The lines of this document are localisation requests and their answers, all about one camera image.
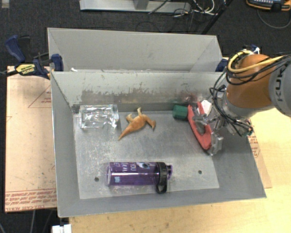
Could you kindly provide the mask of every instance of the gray metal tray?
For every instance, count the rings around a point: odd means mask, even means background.
[[[141,75],[124,72],[118,75],[122,77],[121,82],[115,79],[109,85],[109,75],[106,72],[103,77],[101,72],[52,73],[60,217],[265,197],[247,138],[232,136],[223,131],[223,150],[211,157],[201,149],[189,124],[172,117],[173,105],[185,103],[186,97],[192,92],[198,93],[199,98],[206,98],[207,84],[212,84],[219,74],[156,73],[156,78],[152,73]],[[130,100],[125,100],[129,95],[124,90],[127,86],[140,84],[140,79],[143,80],[144,89],[134,94],[134,99],[131,100],[134,103],[129,103]],[[181,85],[184,80],[187,86]],[[158,103],[153,96],[151,104],[149,94],[154,94],[162,85],[166,91],[162,102]],[[88,104],[91,100],[97,104],[118,102],[118,129],[108,125],[103,129],[87,131],[80,128],[78,106],[84,102]],[[121,130],[127,125],[125,116],[136,113],[138,107],[145,108],[143,113],[157,120],[156,129],[152,131],[151,128],[144,128],[118,141]],[[109,188],[104,180],[105,165],[110,161],[165,161],[174,165],[174,175],[169,181],[167,193],[162,195],[156,194],[148,186]]]

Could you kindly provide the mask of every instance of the metal stand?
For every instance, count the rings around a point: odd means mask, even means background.
[[[81,11],[126,11],[151,12],[162,5],[164,1],[153,0],[80,0]],[[184,2],[166,2],[158,13],[173,13],[175,10],[189,11],[190,4]]]

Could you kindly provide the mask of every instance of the cardboard sheet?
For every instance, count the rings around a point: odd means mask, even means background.
[[[254,159],[257,163],[257,167],[259,170],[260,177],[262,179],[263,186],[264,188],[272,188],[272,182],[266,169],[264,158],[259,147],[258,138],[255,135],[255,133],[253,133],[251,136],[248,136],[248,140],[251,146],[251,150],[253,152]]]
[[[56,208],[50,81],[7,79],[5,212]]]

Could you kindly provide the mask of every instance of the green object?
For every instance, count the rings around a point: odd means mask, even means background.
[[[180,105],[175,105],[173,108],[173,117],[175,119],[182,119],[185,120],[187,119],[188,116],[188,107],[186,106],[180,106]]]

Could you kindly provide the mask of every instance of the blue clamp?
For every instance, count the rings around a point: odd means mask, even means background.
[[[254,45],[254,44],[251,44],[250,46],[251,46],[251,51],[252,51],[253,53],[260,53],[260,48],[259,48],[259,47],[257,47],[257,46]]]
[[[227,67],[227,59],[223,58],[217,65],[215,72],[222,72],[225,67]]]
[[[54,63],[54,71],[64,70],[63,61],[59,54],[53,54],[51,59],[46,61],[40,61],[41,58],[39,55],[38,59],[34,58],[31,63],[26,63],[26,56],[19,46],[17,35],[13,35],[9,39],[7,39],[5,41],[5,46],[8,52],[18,60],[18,64],[15,65],[14,68],[15,72],[19,73],[22,76],[35,75],[38,77],[49,79],[49,71],[44,67],[44,64],[50,63]]]

